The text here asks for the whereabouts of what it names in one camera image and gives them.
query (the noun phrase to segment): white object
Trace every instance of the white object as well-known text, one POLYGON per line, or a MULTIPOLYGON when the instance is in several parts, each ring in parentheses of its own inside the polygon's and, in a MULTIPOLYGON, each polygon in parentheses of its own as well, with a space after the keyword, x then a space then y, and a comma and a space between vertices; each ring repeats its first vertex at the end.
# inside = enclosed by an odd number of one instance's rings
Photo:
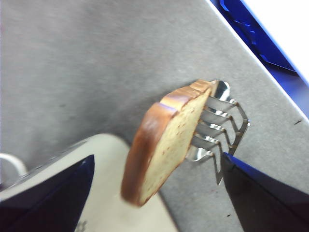
POLYGON ((309 2, 243 0, 253 17, 276 43, 309 86, 309 2))

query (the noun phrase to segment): bread slice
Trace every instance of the bread slice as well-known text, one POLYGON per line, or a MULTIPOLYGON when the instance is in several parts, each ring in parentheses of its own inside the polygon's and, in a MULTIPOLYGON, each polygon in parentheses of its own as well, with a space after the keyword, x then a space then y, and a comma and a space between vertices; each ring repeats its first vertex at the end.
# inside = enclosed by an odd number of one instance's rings
POLYGON ((210 86, 197 80, 169 93, 146 112, 126 160, 121 187, 126 201, 144 205, 184 160, 210 86))

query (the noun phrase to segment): dark stain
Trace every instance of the dark stain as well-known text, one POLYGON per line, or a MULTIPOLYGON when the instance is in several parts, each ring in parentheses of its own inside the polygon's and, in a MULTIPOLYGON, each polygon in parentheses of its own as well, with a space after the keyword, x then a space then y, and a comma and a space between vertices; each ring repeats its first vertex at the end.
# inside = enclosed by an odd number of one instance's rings
POLYGON ((300 123, 301 122, 301 120, 298 120, 296 123, 294 123, 294 125, 296 125, 296 124, 298 124, 298 123, 300 123))

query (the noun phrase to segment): blue edge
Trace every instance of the blue edge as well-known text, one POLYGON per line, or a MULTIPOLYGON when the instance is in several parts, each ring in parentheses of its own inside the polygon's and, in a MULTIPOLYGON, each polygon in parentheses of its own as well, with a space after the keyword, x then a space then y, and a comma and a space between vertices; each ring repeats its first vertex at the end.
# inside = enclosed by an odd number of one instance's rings
POLYGON ((285 92, 309 117, 309 83, 305 83, 291 63, 240 0, 211 0, 235 32, 246 43, 285 92))

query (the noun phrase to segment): bread crust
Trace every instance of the bread crust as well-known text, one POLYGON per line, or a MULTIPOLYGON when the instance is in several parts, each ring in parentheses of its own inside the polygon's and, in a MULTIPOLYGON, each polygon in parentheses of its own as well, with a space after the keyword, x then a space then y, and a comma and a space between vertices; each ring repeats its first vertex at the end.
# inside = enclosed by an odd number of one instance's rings
POLYGON ((197 80, 190 86, 169 93, 146 112, 126 160, 121 186, 121 195, 126 201, 136 206, 142 206, 148 201, 140 202, 141 186, 162 134, 184 105, 209 88, 210 82, 197 80))
POLYGON ((144 181, 156 145, 160 141, 169 121, 177 114, 176 109, 158 102, 153 104, 146 112, 135 134, 126 160, 121 186, 121 195, 126 201, 134 205, 140 205, 140 187, 144 181))

